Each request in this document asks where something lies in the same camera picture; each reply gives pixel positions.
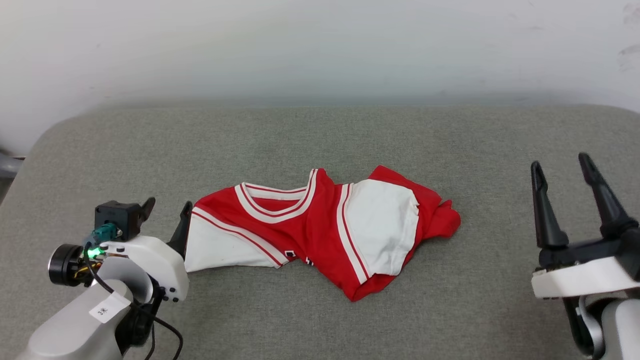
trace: white sleeve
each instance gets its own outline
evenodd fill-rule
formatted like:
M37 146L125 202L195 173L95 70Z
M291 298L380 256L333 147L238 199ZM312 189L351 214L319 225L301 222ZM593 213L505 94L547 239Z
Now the white sleeve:
M413 192L371 179L350 184L346 191L344 208L338 212L344 214L346 240L356 256L352 265L360 265L367 279L373 274L400 274L418 225Z
M193 209L184 259L187 272L233 265L279 268L286 262L265 239L225 224L202 209Z

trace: gray metal pipe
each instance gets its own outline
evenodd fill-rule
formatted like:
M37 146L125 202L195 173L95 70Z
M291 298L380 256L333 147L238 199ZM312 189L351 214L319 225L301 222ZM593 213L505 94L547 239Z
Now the gray metal pipe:
M0 154L0 177L14 178L22 166L22 160Z

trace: black cable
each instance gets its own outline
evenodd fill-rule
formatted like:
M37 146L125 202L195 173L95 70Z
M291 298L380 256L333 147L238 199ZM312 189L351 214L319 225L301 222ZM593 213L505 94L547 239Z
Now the black cable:
M151 355L154 354L154 350L156 349L156 327L154 326L155 324L151 324L151 349L149 349L149 353L147 354L147 357L145 357L145 360L149 360L151 359Z
M91 276L93 276L93 278L95 279L95 281L100 284L106 291L108 291L110 294L113 294L113 289L107 285L106 282L104 282L104 280L102 280L102 278L100 278L98 276L98 274L95 273L95 270L93 269L92 262L91 259L89 258L89 248L91 247L91 243L88 242L86 243L86 245L84 246L84 260L86 261L87 267L89 268L89 272L91 273ZM159 323L160 325L166 327L167 329L169 329L172 333L174 333L177 337L178 337L178 350L175 351L175 355L173 356L173 360L177 360L178 356L180 356L180 352L182 351L182 346L184 344L184 338L182 337L182 334L173 326L169 325L166 321L160 319L159 317L157 317L156 315L153 315L152 313L149 313L147 310L144 310L143 308L141 308L140 306L136 305L134 302L131 302L131 304L129 304L129 306L133 307L134 309L142 312L143 314L149 316L150 318L152 318L155 322Z

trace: red and white jersey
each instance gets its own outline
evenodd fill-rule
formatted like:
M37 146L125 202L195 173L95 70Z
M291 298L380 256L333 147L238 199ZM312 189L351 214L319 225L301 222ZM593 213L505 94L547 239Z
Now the red and white jersey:
M242 183L196 202L185 267L278 268L300 258L356 301L390 283L423 239L457 230L460 216L441 201L382 166L355 184L334 184L323 169L293 190Z

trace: red stripe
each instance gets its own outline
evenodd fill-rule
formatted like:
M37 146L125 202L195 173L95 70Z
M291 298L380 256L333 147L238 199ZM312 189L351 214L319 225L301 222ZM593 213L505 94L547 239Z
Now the red stripe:
M251 207L253 209L255 209L256 211L258 211L259 213L263 214L263 215L267 215L268 217L281 217L283 215L292 213L298 209L300 209L302 207L302 205L304 205L304 203L307 201L307 198L309 197L309 187L311 187L311 182L313 180L313 176L316 174L317 169L314 169L314 171L311 173L311 177L309 178L309 184L307 186L307 194L305 195L305 198L293 209L286 211L282 214L277 214L277 215L273 215L273 214L269 214L269 213L265 213L263 210L259 209L258 207L256 207L256 205L253 205L253 199L249 197L249 195L247 195L247 193L245 192L244 188L242 186L240 186L240 190L242 191L242 194L244 195L244 197L247 199L247 201L249 202L249 205L251 205Z
M262 190L263 192L272 192L272 193L300 193L306 190L306 188L300 189L300 190L274 190L274 189L265 189L259 186L248 185L248 184L246 184L245 186L250 189Z
M225 229L224 227L222 227L222 226L220 226L220 225L218 225L218 224L214 223L213 221L209 220L208 218L205 218L204 216L202 216L202 215L200 215L200 214L198 214L198 213L194 213L193 211L192 211L191 213L192 213L192 214L194 214L194 215L198 215L200 218L203 218L204 220L208 221L209 223L211 223L211 225L213 225L213 226L217 227L218 229L222 229L222 230L224 230L224 231L228 231L228 232L230 232L230 233L234 233L234 234L240 235L240 236L242 236L243 238L245 238L245 239L249 240L249 241L250 241L250 242L252 242L255 246L259 247L259 248L260 248L260 250L262 250L262 252L264 252L264 253L265 253L265 254L267 254L271 259L273 259L273 261L275 261L275 262L276 262L276 264L278 264L278 266L282 266L282 264L281 264L281 263L280 263L276 258L274 258L274 257L273 257L273 256L272 256L272 255L267 251L267 250L264 250L264 247L261 247L261 246L260 246L260 244L258 244L257 242L255 242L255 241L253 241L253 240L249 239L249 238L248 238L248 237L246 237L243 233L239 233L239 232L237 232L237 231L235 231L235 230L231 230L231 229Z
M347 232L347 238L349 238L349 242L351 244L351 248L353 249L353 253L356 254L356 258L358 258L358 262L360 262L360 266L362 266L362 270L364 271L364 275L368 278L369 274L367 273L367 269L365 269L364 264L362 263L362 260L360 259L360 256L358 255L358 251L356 250L356 247L353 245L353 241L351 240L351 235L349 234L349 227L347 226L347 218L344 216L344 208L347 205L347 201L349 200L349 196L351 195L351 184L347 185L347 197L344 199L344 202L342 203L342 223L344 224L344 230Z

